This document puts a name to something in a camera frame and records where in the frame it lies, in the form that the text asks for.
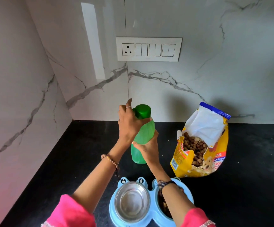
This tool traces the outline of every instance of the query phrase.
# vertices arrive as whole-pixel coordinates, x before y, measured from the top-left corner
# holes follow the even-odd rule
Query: empty metal bowl
[[[115,195],[115,210],[118,217],[135,223],[146,216],[150,207],[148,190],[137,182],[128,182]]]

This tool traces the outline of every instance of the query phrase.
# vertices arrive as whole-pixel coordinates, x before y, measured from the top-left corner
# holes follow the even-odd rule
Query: pink sleeve
[[[71,196],[65,194],[43,227],[96,227],[95,218]]]
[[[181,227],[215,227],[215,223],[209,220],[200,208],[193,208],[184,217]]]

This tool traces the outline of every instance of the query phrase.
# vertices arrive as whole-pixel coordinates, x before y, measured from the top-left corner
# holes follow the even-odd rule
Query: white marble tile
[[[0,222],[71,121],[24,0],[0,0]]]
[[[125,0],[125,11],[127,37],[183,38],[177,63],[128,62],[129,97],[155,121],[186,121],[205,100],[230,122],[274,123],[274,0]]]
[[[125,36],[124,0],[26,1],[73,119],[118,120],[118,106],[128,99],[127,67],[117,61],[115,39]],[[95,10],[91,22],[86,6]],[[93,24],[98,32],[91,34],[86,27]]]

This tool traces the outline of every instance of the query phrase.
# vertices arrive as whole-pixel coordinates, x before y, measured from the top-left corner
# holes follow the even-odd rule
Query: dog food bag
[[[178,144],[170,163],[177,177],[201,177],[218,169],[226,158],[230,118],[223,111],[200,103],[183,130],[177,131]]]

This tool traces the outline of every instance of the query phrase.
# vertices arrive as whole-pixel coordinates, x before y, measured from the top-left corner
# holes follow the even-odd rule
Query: hand
[[[155,130],[153,138],[147,142],[147,144],[141,145],[137,142],[132,142],[133,146],[136,147],[142,154],[147,165],[150,167],[152,165],[159,165],[159,152],[158,152],[158,131]]]
[[[131,103],[132,99],[129,99],[126,105],[119,105],[118,111],[119,139],[129,145],[138,134],[140,128],[152,120],[151,118],[138,119],[132,110]]]

